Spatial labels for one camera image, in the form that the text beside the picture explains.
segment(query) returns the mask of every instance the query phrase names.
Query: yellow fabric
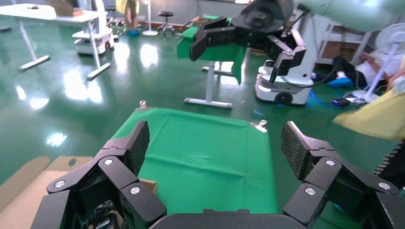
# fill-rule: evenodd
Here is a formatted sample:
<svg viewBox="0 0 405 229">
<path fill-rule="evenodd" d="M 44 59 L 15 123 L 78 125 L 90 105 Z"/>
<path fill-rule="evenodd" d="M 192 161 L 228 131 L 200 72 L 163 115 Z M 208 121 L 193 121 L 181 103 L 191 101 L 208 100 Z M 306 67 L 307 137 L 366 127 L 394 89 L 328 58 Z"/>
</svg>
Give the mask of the yellow fabric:
<svg viewBox="0 0 405 229">
<path fill-rule="evenodd" d="M 125 14 L 125 7 L 127 6 L 127 2 L 129 0 L 116 0 L 115 1 L 115 7 L 116 11 L 119 12 L 120 14 Z M 139 1 L 136 0 L 137 3 L 137 14 L 139 14 Z"/>
<path fill-rule="evenodd" d="M 401 68 L 405 67 L 405 57 Z M 334 123 L 374 137 L 405 139 L 405 93 L 393 90 L 355 112 L 338 115 Z"/>
</svg>

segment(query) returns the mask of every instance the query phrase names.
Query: table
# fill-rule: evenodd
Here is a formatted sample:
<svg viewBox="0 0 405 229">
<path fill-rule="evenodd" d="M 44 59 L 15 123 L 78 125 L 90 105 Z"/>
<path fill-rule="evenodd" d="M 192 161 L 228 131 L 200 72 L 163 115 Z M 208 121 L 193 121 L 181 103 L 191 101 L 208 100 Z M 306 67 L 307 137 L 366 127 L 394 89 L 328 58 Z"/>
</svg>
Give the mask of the table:
<svg viewBox="0 0 405 229">
<path fill-rule="evenodd" d="M 43 56 L 38 58 L 31 46 L 30 39 L 28 37 L 27 32 L 24 29 L 22 21 L 38 21 L 38 22 L 45 22 L 45 23 L 53 23 L 58 25 L 68 25 L 68 26 L 75 26 L 75 27 L 88 27 L 89 28 L 89 36 L 90 41 L 93 46 L 93 58 L 95 65 L 97 67 L 96 70 L 91 72 L 87 78 L 93 79 L 98 74 L 100 74 L 103 70 L 110 66 L 110 63 L 107 62 L 103 65 L 100 64 L 100 60 L 98 58 L 96 41 L 94 38 L 94 34 L 91 29 L 91 23 L 93 20 L 100 17 L 100 13 L 96 11 L 88 11 L 84 10 L 83 15 L 77 17 L 62 17 L 57 16 L 55 10 L 51 6 L 45 5 L 37 5 L 38 9 L 31 9 L 35 4 L 16 4 L 16 5 L 9 5 L 9 6 L 1 6 L 0 7 L 0 15 L 3 16 L 10 16 L 14 17 L 20 28 L 20 32 L 22 38 L 24 39 L 25 45 L 27 46 L 28 51 L 30 52 L 32 61 L 26 63 L 20 67 L 21 71 L 26 71 L 34 66 L 37 66 L 43 62 L 46 62 L 50 59 L 49 55 Z"/>
<path fill-rule="evenodd" d="M 204 16 L 204 18 L 215 19 L 217 16 Z M 190 58 L 190 46 L 193 43 L 193 36 L 197 32 L 196 26 L 191 26 L 183 33 L 183 39 L 177 45 L 177 58 L 189 59 Z M 246 48 L 237 44 L 229 44 L 223 46 L 210 47 L 199 58 L 199 60 L 210 61 L 208 67 L 203 67 L 203 71 L 208 71 L 207 74 L 207 89 L 205 93 L 205 100 L 186 98 L 185 103 L 203 104 L 222 108 L 232 109 L 231 103 L 223 103 L 212 101 L 213 98 L 213 84 L 215 74 L 225 74 L 233 76 L 237 79 L 238 83 L 241 82 L 242 70 L 241 66 L 245 58 Z M 232 66 L 232 73 L 223 72 L 221 68 L 215 70 L 215 62 L 234 62 Z"/>
<path fill-rule="evenodd" d="M 203 209 L 278 213 L 268 133 L 249 122 L 171 109 L 135 111 L 112 137 L 146 120 L 150 144 L 139 177 L 157 182 L 167 213 Z"/>
</svg>

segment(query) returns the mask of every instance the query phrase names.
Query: person's feet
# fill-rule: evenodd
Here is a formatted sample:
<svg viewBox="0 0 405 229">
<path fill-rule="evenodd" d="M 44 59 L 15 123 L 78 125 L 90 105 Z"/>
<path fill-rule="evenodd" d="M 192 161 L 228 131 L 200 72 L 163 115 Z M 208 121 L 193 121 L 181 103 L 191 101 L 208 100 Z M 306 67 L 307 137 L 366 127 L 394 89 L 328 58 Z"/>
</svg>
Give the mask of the person's feet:
<svg viewBox="0 0 405 229">
<path fill-rule="evenodd" d="M 333 87 L 333 88 L 338 88 L 338 87 L 351 87 L 353 86 L 353 82 L 347 78 L 347 77 L 343 77 L 343 78 L 339 78 L 336 80 L 332 80 L 329 83 L 329 86 Z"/>
<path fill-rule="evenodd" d="M 140 32 L 138 30 L 127 30 L 128 36 L 139 36 Z"/>
<path fill-rule="evenodd" d="M 342 71 L 336 72 L 336 74 L 338 75 L 336 79 L 347 78 L 346 74 Z"/>
</svg>

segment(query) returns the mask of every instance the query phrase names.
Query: green cloth on table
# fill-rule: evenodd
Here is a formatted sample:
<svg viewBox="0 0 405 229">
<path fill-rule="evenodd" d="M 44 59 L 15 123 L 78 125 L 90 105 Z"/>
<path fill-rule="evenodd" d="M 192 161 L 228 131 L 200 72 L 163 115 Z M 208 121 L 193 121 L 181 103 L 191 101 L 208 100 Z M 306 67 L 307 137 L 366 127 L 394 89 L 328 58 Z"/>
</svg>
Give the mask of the green cloth on table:
<svg viewBox="0 0 405 229">
<path fill-rule="evenodd" d="M 215 19 L 217 18 L 217 16 L 204 16 L 204 18 Z M 183 39 L 177 45 L 177 58 L 190 58 L 190 47 L 193 43 L 193 36 L 196 32 L 197 27 L 191 26 L 183 33 Z M 199 58 L 199 60 L 234 62 L 232 66 L 232 73 L 240 84 L 242 78 L 241 67 L 243 59 L 245 58 L 245 52 L 246 47 L 239 46 L 237 44 L 210 47 L 207 48 L 207 51 L 205 51 L 205 53 Z"/>
<path fill-rule="evenodd" d="M 168 214 L 277 213 L 267 133 L 241 120 L 152 108 L 135 111 L 113 138 L 141 120 L 148 122 L 150 144 L 139 177 L 157 181 Z"/>
</svg>

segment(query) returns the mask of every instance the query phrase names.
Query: electric fan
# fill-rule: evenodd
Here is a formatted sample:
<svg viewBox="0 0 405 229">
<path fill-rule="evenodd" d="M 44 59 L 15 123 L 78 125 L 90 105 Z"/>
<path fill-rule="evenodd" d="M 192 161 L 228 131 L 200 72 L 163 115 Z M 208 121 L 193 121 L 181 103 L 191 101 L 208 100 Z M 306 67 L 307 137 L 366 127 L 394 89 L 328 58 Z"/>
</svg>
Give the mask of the electric fan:
<svg viewBox="0 0 405 229">
<path fill-rule="evenodd" d="M 368 91 L 354 91 L 352 93 L 354 97 L 367 103 L 371 103 L 378 98 L 378 95 L 373 92 L 392 57 L 394 55 L 405 53 L 405 23 L 394 24 L 385 28 L 378 34 L 375 40 L 375 45 L 380 52 L 385 53 L 388 56 Z"/>
<path fill-rule="evenodd" d="M 143 35 L 145 36 L 156 36 L 159 34 L 159 32 L 157 31 L 153 31 L 152 30 L 152 15 L 151 15 L 151 6 L 150 6 L 150 2 L 151 0 L 142 0 L 143 4 L 147 4 L 148 5 L 148 30 L 145 30 L 144 32 L 142 32 Z"/>
</svg>

